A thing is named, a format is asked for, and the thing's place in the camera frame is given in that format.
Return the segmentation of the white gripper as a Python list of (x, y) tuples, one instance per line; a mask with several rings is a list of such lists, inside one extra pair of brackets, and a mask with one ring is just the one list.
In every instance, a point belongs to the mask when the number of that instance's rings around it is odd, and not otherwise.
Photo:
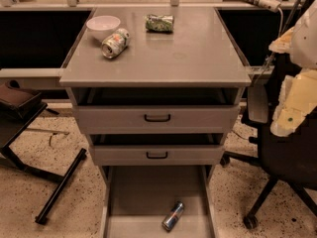
[(287, 75), (281, 85), (270, 131), (287, 137), (302, 124), (317, 106), (317, 34), (313, 28), (295, 27), (269, 45), (278, 54), (287, 53), (292, 63), (301, 67), (295, 76)]

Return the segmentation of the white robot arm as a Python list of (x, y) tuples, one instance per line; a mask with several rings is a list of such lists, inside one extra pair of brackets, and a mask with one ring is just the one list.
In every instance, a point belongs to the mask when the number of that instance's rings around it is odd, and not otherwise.
[(295, 76), (287, 75), (283, 80), (270, 125), (273, 135), (287, 137), (317, 107), (317, 0), (268, 48), (289, 54), (290, 61), (301, 68)]

